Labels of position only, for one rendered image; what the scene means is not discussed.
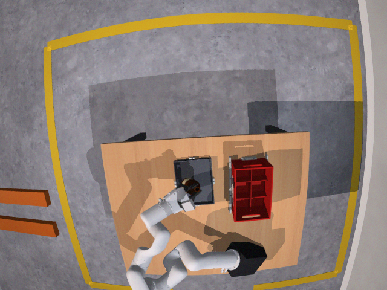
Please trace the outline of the brown bottle with cream base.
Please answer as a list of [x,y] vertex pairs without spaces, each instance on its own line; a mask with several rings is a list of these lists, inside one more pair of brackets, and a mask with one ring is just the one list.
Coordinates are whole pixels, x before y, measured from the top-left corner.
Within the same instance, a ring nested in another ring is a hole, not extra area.
[[181,183],[186,185],[186,186],[190,186],[193,183],[198,183],[198,186],[196,186],[195,188],[190,189],[190,190],[187,191],[187,193],[190,194],[190,195],[192,195],[193,192],[199,192],[200,191],[200,184],[196,180],[186,178],[186,179],[182,180]]

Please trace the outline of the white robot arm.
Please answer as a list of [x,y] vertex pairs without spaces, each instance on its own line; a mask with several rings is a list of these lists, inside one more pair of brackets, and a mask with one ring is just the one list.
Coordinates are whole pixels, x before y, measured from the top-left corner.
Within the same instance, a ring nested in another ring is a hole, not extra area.
[[169,230],[160,221],[171,215],[172,210],[165,200],[161,198],[158,200],[157,204],[140,215],[146,228],[154,237],[154,242],[150,248],[140,246],[137,249],[126,273],[132,290],[171,290],[187,276],[187,269],[199,271],[221,268],[220,273],[223,273],[224,269],[226,273],[227,270],[238,267],[240,256],[237,250],[201,254],[192,241],[185,240],[164,257],[163,265],[167,271],[165,274],[158,279],[144,278],[153,256],[160,254],[166,248],[171,236]]

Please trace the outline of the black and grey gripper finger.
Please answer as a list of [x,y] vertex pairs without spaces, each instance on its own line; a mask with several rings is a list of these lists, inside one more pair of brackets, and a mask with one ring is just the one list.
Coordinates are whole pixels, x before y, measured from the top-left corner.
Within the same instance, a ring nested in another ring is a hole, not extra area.
[[200,194],[201,191],[202,190],[200,190],[199,192],[193,192],[192,195],[189,196],[189,199],[192,199],[193,202],[194,202],[194,199],[195,199],[196,195]]
[[195,188],[196,186],[198,186],[197,183],[193,183],[193,184],[191,184],[190,186],[186,186],[186,185],[184,185],[184,184],[182,184],[182,183],[179,183],[176,189],[178,189],[178,188],[180,188],[180,187],[183,187],[184,190],[185,190],[185,192],[187,192],[188,190],[193,189],[193,188]]

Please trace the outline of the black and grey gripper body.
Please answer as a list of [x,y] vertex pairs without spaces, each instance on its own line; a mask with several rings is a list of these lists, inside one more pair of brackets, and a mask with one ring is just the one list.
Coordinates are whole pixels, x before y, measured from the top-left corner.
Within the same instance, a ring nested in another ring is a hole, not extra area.
[[186,201],[188,199],[189,199],[189,197],[188,197],[187,193],[185,192],[184,188],[182,188],[182,187],[180,187],[178,189],[174,188],[166,196],[163,197],[163,200],[165,200],[167,202],[167,204],[170,206],[173,214],[178,213],[178,212],[183,210],[178,205],[178,201],[183,202],[183,201]]

